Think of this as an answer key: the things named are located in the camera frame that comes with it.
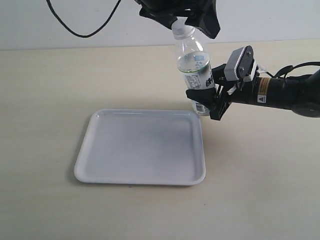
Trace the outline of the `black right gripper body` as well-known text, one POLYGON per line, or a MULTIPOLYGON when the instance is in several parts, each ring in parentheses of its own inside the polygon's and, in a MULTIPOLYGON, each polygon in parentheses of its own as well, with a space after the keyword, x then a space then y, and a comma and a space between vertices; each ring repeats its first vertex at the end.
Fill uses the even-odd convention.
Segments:
POLYGON ((254 92, 254 81, 227 81, 225 77, 217 79, 217 92, 213 95, 211 120, 220 121, 231 103, 249 104, 254 92))

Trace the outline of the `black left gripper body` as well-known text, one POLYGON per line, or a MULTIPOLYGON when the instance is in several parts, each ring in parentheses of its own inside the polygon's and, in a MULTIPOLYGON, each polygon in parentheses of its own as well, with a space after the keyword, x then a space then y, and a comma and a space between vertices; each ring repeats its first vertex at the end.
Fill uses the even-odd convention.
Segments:
POLYGON ((209 15, 217 18, 215 0, 135 0, 141 6, 140 15, 149 19, 209 15))

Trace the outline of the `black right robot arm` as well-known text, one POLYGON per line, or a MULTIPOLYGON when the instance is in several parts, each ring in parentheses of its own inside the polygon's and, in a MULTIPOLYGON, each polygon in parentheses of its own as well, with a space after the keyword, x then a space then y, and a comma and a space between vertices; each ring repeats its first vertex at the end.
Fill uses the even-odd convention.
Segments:
POLYGON ((212 120, 221 120, 232 103, 291 110, 309 118, 320 116, 320 73, 288 76, 295 66, 280 69, 275 76, 261 77, 256 73, 253 80, 228 81, 223 74, 224 65, 212 69, 217 89, 188 89, 188 99, 209 110, 212 120))

